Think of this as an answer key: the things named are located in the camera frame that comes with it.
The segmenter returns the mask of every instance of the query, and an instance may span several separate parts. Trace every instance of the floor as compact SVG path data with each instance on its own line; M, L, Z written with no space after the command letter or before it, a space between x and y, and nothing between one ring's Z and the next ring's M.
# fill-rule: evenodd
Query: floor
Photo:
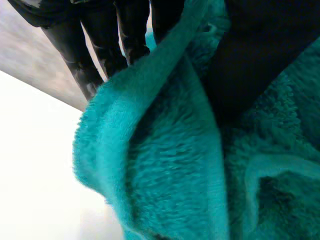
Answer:
M92 58L104 77L86 37ZM0 46L0 71L79 110L85 108L87 102L58 51L39 28L29 25L6 0L0 1Z
M0 71L0 239L123 240L111 207L76 181L81 111Z

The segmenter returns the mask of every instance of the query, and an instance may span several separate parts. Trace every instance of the blanket fold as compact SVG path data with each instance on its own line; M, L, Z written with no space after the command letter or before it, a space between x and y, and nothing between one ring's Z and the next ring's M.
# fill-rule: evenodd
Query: blanket fold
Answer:
M126 240L320 240L320 41L218 129L200 78L229 24L222 0L187 0L83 113L75 175Z

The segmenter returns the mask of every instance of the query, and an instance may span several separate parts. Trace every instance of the fuzzy texture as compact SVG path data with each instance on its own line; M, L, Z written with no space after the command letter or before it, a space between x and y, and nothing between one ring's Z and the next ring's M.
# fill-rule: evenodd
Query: fuzzy texture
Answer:
M113 206L126 240L320 240L320 41L218 129L200 77L226 16L221 0L187 0L81 118L75 175Z

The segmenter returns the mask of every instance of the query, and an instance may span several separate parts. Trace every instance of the fleece fabric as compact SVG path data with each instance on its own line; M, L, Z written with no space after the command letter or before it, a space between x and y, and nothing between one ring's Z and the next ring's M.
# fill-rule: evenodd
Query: fleece fabric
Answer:
M200 78L229 25L222 0L187 0L81 117L75 175L126 240L320 240L320 40L219 129Z

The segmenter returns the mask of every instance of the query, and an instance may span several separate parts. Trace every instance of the white floor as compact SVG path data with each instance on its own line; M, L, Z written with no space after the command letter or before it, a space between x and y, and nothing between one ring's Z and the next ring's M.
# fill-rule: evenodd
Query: white floor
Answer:
M122 240L72 172L81 112L0 71L0 239Z

